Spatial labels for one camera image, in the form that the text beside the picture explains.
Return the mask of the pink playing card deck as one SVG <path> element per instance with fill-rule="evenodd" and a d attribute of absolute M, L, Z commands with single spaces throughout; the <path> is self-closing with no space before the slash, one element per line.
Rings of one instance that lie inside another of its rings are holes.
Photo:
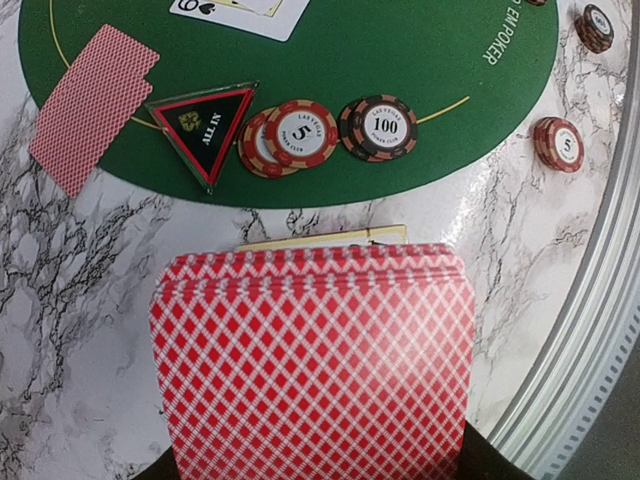
<path fill-rule="evenodd" d="M 184 479 L 452 479 L 475 300 L 444 244 L 183 255 L 150 331 Z"/>

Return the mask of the black triangular all-in button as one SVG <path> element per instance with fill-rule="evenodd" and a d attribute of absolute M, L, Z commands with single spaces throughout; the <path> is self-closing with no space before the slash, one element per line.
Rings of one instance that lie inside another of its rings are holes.
<path fill-rule="evenodd" d="M 209 194 L 259 87 L 257 81 L 147 102 L 145 108 Z"/>

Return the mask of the nine of spades card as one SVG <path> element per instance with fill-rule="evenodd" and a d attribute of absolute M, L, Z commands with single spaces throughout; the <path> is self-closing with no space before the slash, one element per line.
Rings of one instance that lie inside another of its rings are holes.
<path fill-rule="evenodd" d="M 286 42 L 309 1 L 174 1 L 169 12 Z"/>

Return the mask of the dark red poker chip stack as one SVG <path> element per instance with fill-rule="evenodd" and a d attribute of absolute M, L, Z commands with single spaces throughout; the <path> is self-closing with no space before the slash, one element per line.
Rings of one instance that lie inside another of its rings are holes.
<path fill-rule="evenodd" d="M 591 52 L 599 54 L 611 48 L 615 38 L 612 23 L 596 5 L 587 4 L 574 25 L 582 43 Z"/>

